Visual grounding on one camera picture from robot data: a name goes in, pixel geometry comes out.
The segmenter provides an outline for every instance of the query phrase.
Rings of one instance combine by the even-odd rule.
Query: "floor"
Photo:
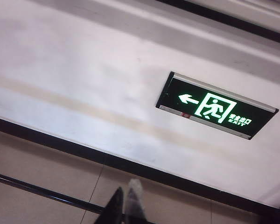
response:
[[[256,224],[255,214],[0,132],[0,173],[105,206],[119,187],[141,180],[148,221]],[[98,215],[0,183],[0,224],[92,224]]]

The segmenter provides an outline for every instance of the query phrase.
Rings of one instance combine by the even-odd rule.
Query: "handrail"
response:
[[[74,206],[74,207],[77,207],[77,208],[80,208],[83,210],[91,211],[91,212],[94,212],[97,214],[102,213],[102,211],[104,210],[104,207],[102,207],[102,206],[88,203],[88,202],[85,202],[85,201],[82,201],[82,200],[79,200],[79,199],[76,199],[76,198],[73,198],[73,197],[70,197],[67,195],[63,195],[63,194],[54,192],[52,190],[41,188],[36,185],[26,183],[26,182],[23,182],[23,181],[20,181],[20,180],[17,180],[17,179],[14,179],[12,177],[5,176],[2,174],[0,174],[0,182],[4,183],[6,185],[9,185],[9,186],[15,187],[15,188],[19,188],[19,189],[55,200],[58,202],[62,202],[64,204],[69,204],[71,206]]]

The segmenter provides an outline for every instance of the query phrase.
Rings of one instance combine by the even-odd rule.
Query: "white arrow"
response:
[[[185,104],[188,104],[187,101],[189,101],[189,102],[191,102],[191,103],[193,103],[193,104],[199,104],[199,101],[198,101],[198,100],[191,99],[191,98],[190,98],[191,95],[189,95],[189,94],[180,95],[180,96],[178,96],[178,97],[179,97],[179,99],[181,99],[181,101],[182,101],[183,103],[185,103]]]

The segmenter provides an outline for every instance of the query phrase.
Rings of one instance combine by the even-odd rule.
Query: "emergency exit sign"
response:
[[[278,109],[171,72],[157,108],[251,139]]]

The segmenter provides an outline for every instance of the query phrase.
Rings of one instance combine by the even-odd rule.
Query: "black baseboard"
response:
[[[185,0],[156,0],[280,43],[280,33]]]
[[[220,191],[166,172],[147,167],[136,162],[119,158],[114,155],[100,152],[98,150],[81,146],[67,140],[63,140],[39,131],[32,130],[6,120],[0,119],[0,131],[26,139],[43,146],[54,148],[72,155],[76,155],[94,162],[105,164],[106,166],[113,167],[135,174],[152,181],[156,181],[189,193],[199,195],[217,202],[221,202],[242,210],[253,212],[255,214],[274,218],[280,224],[280,210],[242,198],[227,192]]]

